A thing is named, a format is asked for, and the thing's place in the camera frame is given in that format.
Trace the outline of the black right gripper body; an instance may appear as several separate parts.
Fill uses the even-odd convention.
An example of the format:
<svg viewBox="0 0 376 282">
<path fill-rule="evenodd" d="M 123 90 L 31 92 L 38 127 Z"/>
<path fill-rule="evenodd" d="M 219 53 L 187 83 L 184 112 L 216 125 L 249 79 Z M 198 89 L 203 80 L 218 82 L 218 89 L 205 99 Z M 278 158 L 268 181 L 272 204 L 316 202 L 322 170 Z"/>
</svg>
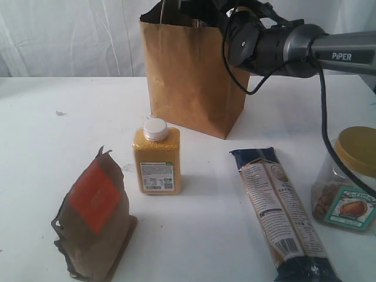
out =
<svg viewBox="0 0 376 282">
<path fill-rule="evenodd" d="M 218 26 L 219 22 L 227 21 L 229 12 L 250 11 L 257 20 L 264 18 L 260 1 L 179 1 L 179 11 L 188 17 L 202 21 L 207 26 Z"/>
</svg>

